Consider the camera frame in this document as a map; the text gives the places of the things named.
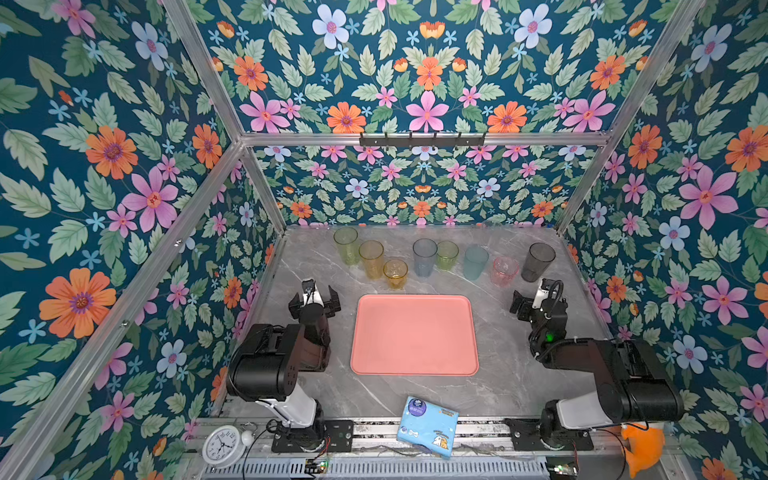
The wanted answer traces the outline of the yellow tall glass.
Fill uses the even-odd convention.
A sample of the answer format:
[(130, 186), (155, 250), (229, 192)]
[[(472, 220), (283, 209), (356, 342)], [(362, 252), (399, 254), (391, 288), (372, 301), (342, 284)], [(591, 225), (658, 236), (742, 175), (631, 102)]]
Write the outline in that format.
[(384, 246), (377, 240), (366, 240), (358, 250), (363, 269), (371, 280), (378, 280), (383, 275)]

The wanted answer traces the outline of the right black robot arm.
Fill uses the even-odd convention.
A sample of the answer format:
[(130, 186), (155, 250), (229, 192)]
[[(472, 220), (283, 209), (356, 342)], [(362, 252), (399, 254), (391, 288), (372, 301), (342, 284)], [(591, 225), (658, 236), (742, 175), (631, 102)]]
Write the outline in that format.
[(589, 373), (594, 390), (548, 401), (540, 419), (526, 427), (507, 419), (513, 444), (540, 444), (550, 450), (586, 448), (593, 429), (630, 426), (646, 431), (681, 420), (680, 391), (648, 342), (569, 338), (563, 291), (562, 281), (543, 278), (533, 296), (515, 291), (509, 311), (531, 327), (528, 345), (534, 360), (549, 370)]

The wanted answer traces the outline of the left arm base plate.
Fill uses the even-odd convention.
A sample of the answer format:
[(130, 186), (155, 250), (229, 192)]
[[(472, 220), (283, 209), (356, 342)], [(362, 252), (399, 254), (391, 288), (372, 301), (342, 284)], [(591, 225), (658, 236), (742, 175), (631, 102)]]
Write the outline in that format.
[(348, 453), (352, 450), (354, 422), (351, 420), (316, 421), (306, 428), (278, 425), (271, 445), (272, 453), (321, 454)]

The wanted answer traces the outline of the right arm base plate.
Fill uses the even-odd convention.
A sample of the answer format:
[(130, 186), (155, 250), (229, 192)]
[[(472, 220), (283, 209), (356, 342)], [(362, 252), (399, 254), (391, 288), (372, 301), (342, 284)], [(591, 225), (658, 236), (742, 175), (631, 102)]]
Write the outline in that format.
[(594, 444), (587, 430), (568, 430), (557, 422), (552, 425), (537, 419), (505, 418), (510, 439), (516, 451), (593, 451)]

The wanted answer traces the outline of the light green tall glass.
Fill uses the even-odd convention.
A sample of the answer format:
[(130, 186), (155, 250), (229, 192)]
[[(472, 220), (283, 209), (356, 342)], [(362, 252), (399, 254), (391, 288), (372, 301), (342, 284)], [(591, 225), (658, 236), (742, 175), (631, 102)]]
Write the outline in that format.
[(333, 241), (345, 265), (352, 266), (359, 262), (358, 238), (357, 230), (350, 226), (339, 228), (333, 234)]

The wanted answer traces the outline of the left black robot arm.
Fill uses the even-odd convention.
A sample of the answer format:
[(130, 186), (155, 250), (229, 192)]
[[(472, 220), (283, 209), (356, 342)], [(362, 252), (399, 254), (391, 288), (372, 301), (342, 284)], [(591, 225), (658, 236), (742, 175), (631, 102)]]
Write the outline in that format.
[(323, 297), (313, 279), (288, 304), (292, 324), (254, 324), (237, 347), (227, 373), (227, 392), (266, 408), (275, 432), (306, 450), (328, 440), (320, 402), (299, 385), (302, 372), (326, 370), (331, 356), (329, 319), (341, 310), (338, 292)]

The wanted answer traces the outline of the blue tall glass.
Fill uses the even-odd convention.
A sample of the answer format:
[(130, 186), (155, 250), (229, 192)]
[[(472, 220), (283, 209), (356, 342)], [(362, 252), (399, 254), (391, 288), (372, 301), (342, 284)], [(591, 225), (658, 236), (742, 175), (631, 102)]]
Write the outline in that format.
[(414, 242), (412, 250), (416, 275), (421, 278), (428, 278), (436, 263), (437, 243), (429, 238), (420, 238)]

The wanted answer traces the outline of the pink plastic tray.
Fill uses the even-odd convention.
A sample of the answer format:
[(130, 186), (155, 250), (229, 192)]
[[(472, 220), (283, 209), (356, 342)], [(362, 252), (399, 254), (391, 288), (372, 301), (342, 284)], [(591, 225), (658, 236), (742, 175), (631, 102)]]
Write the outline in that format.
[(470, 300), (463, 295), (361, 297), (350, 367), (371, 376), (475, 375), (479, 357)]

